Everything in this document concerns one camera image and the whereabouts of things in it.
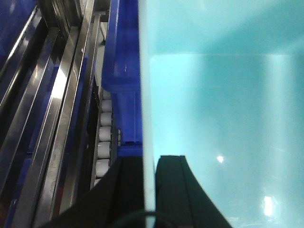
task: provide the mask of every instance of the metal frame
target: metal frame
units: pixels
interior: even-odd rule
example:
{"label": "metal frame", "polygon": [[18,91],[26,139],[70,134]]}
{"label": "metal frame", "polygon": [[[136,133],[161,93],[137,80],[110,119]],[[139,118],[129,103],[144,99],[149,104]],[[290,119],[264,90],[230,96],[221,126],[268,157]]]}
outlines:
{"label": "metal frame", "polygon": [[62,167],[62,159],[66,150],[66,143],[70,130],[71,116],[74,108],[77,86],[79,82],[80,72],[83,67],[83,59],[86,50],[85,48],[91,27],[93,8],[94,0],[88,1],[83,23],[79,33],[66,94],[58,121],[58,127],[56,129],[55,139],[49,158],[49,164],[46,170],[46,177],[41,190],[34,222],[35,227],[51,220],[53,217],[58,181]]}
{"label": "metal frame", "polygon": [[84,89],[82,91],[82,98],[80,106],[82,107],[78,113],[78,121],[75,128],[75,136],[73,139],[73,146],[68,161],[68,168],[66,172],[66,180],[64,184],[64,192],[61,201],[60,213],[71,207],[77,198],[77,189],[79,176],[81,171],[82,158],[86,142],[86,129],[88,124],[88,114],[91,104],[91,94],[93,90],[94,80],[94,65],[97,54],[97,41],[98,41],[98,27],[100,22],[100,13],[95,14],[94,24],[92,29],[91,40],[89,44],[88,53],[89,59],[87,61],[87,68],[84,80]]}
{"label": "metal frame", "polygon": [[0,193],[4,189],[10,168],[17,152],[29,114],[36,100],[39,88],[43,84],[44,74],[49,70],[51,53],[58,35],[58,29],[51,29],[39,56],[36,68],[22,96],[15,116],[7,132],[0,151]]}
{"label": "metal frame", "polygon": [[12,227],[21,227],[21,225],[29,227],[32,222],[32,216],[44,177],[77,38],[78,29],[72,28],[55,79],[47,111],[40,128],[32,163],[24,181]]}

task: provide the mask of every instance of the light blue plastic surface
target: light blue plastic surface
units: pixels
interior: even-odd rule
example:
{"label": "light blue plastic surface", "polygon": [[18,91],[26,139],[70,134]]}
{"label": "light blue plastic surface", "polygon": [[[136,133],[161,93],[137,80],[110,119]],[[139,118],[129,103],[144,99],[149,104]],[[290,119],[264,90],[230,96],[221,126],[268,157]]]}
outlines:
{"label": "light blue plastic surface", "polygon": [[186,155],[236,228],[304,227],[303,15],[302,0],[140,3],[144,158]]}

